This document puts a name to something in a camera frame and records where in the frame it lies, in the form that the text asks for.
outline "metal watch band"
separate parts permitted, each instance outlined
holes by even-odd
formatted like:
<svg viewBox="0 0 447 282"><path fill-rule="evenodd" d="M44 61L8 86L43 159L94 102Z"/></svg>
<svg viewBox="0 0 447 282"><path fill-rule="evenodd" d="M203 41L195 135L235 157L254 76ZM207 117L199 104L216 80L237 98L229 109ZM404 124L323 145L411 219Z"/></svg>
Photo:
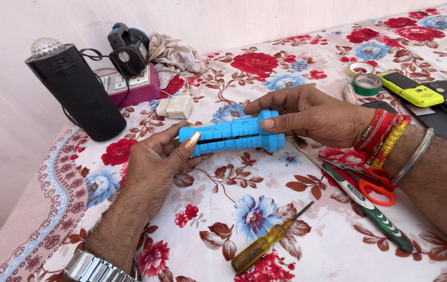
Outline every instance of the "metal watch band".
<svg viewBox="0 0 447 282"><path fill-rule="evenodd" d="M78 250L67 267L65 274L80 282L135 282L137 281L111 263L95 255Z"/></svg>

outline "tape roll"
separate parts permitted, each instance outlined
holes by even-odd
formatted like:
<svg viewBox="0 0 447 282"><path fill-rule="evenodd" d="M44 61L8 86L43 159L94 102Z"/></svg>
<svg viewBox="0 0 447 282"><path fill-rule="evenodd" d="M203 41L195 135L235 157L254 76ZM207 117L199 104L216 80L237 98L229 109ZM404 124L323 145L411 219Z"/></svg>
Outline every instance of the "tape roll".
<svg viewBox="0 0 447 282"><path fill-rule="evenodd" d="M358 95L374 96L383 86L383 81L375 74L359 74L352 80L352 87Z"/></svg>
<svg viewBox="0 0 447 282"><path fill-rule="evenodd" d="M369 64L364 62L355 62L350 63L347 66L347 76L350 78L354 78L360 74L371 74L375 71L375 68Z"/></svg>

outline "scissors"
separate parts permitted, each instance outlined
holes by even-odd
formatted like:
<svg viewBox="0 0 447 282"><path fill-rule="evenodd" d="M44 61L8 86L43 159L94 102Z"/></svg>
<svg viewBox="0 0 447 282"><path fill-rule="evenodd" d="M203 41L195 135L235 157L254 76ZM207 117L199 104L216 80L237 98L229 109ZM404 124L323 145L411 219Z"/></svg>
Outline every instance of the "scissors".
<svg viewBox="0 0 447 282"><path fill-rule="evenodd" d="M354 180L358 184L359 192L361 192L361 194L363 194L365 197L367 197L368 200L370 200L370 202L372 202L374 204L377 204L377 205L380 205L380 206L385 206L385 207L392 206L396 202L396 197L389 191L389 189L394 189L395 187L397 187L397 185L391 185L389 183L389 179L388 178L386 178L386 177L384 177L382 175L379 175L379 174L382 174L383 170L375 170L373 168L354 169L354 168L347 167L347 166L345 166L343 164L335 163L335 162L330 161L330 160L328 160L328 159L326 159L324 157L321 157L321 156L319 156L318 158L320 160L324 161L324 162L327 162L327 163L329 163L329 164L331 164L331 165L333 165L335 167L340 168L345 173L347 173L348 175L352 176L352 178L354 178ZM355 172L360 173L362 175L365 175L365 176L367 176L367 177L369 177L371 179L375 179L375 180L380 182L381 186L377 186L377 185L375 185L373 183L370 183L370 182L366 181L365 179L363 179L363 178L361 178L361 177L359 177L359 176L357 176L357 175L355 175L355 174L353 174L353 173L351 173L351 172L349 172L347 170L352 170L352 171L355 171ZM365 188L372 189L372 190L377 191L378 193L386 196L387 198L389 198L389 202L382 202L382 201L373 199L372 197L370 197L370 195L368 195L368 193L366 192Z"/></svg>

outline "white phone charger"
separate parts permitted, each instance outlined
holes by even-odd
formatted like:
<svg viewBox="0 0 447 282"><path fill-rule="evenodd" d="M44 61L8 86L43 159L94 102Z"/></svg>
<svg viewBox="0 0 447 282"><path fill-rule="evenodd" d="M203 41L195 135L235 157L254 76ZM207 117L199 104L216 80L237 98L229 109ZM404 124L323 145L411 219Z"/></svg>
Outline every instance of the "white phone charger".
<svg viewBox="0 0 447 282"><path fill-rule="evenodd" d="M162 99L156 109L158 116L167 116L170 119L188 119L194 100L190 95L174 96L170 99Z"/></svg>

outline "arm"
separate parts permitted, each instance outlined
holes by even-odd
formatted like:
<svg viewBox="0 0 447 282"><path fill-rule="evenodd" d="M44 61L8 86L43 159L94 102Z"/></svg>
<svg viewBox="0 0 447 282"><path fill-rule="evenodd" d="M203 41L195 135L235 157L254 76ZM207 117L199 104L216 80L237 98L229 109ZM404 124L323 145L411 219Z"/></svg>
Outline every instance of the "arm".
<svg viewBox="0 0 447 282"><path fill-rule="evenodd" d="M370 125L374 109L332 98L311 85L270 92L245 107L246 114L274 109L286 114L261 121L269 132L300 135L321 144L349 148ZM407 125L384 169L395 176L421 142L425 131ZM447 141L436 137L426 154L399 183L418 208L447 234Z"/></svg>
<svg viewBox="0 0 447 282"><path fill-rule="evenodd" d="M408 162L425 131L407 125L396 142L384 169L394 177ZM447 141L435 137L425 155L399 182L419 209L447 234Z"/></svg>
<svg viewBox="0 0 447 282"><path fill-rule="evenodd" d="M202 160L202 157L189 159L200 133L182 144L174 140L179 129L188 125L183 121L131 147L124 187L97 223L83 250L131 273L143 228L161 208L173 177ZM65 277L63 281L73 280Z"/></svg>

